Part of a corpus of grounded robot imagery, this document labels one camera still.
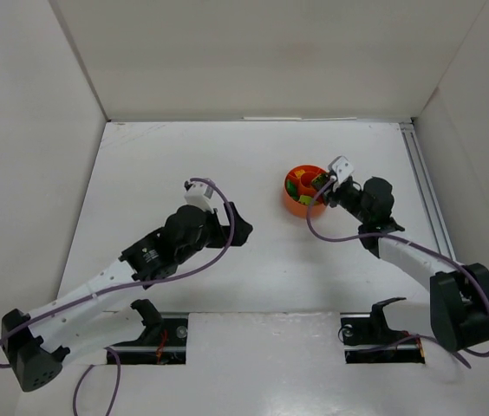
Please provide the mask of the lime square lego brick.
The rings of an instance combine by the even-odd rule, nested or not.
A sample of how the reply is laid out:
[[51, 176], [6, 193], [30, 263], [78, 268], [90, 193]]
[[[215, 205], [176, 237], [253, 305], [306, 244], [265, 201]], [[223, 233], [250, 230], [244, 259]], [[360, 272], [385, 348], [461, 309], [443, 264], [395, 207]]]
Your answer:
[[328, 182], [330, 182], [330, 176], [327, 173], [320, 173], [311, 180], [310, 185], [316, 191], [319, 191], [326, 186]]

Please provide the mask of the lime green lego stack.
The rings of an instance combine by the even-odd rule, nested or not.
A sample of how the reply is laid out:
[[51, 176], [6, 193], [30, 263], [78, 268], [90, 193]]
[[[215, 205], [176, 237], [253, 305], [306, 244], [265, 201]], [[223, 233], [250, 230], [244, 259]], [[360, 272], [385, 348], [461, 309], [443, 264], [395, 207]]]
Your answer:
[[312, 202], [312, 197], [309, 195], [301, 195], [298, 202], [302, 205], [309, 205]]

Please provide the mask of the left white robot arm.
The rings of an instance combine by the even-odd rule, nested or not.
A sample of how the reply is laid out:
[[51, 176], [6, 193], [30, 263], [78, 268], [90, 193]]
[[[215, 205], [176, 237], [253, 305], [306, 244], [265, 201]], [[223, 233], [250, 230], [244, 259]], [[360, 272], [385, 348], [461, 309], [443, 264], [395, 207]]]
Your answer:
[[39, 309], [5, 314], [1, 349], [20, 388], [25, 393], [37, 390], [98, 349], [153, 339], [163, 318], [145, 299], [145, 291], [168, 281], [201, 250], [240, 247], [252, 233], [235, 204], [225, 204], [225, 212], [228, 225], [212, 209], [183, 205], [79, 288]]

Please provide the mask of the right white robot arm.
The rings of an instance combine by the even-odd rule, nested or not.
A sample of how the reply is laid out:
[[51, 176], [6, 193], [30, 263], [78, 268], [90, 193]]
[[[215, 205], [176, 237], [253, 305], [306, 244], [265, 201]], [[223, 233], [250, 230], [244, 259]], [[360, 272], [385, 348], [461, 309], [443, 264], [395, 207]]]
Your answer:
[[360, 225], [358, 239], [378, 259], [393, 264], [429, 293], [429, 321], [436, 341], [449, 352], [489, 357], [489, 269], [481, 263], [460, 264], [404, 236], [393, 218], [393, 186], [373, 177], [359, 187], [325, 173], [323, 203], [341, 206]]

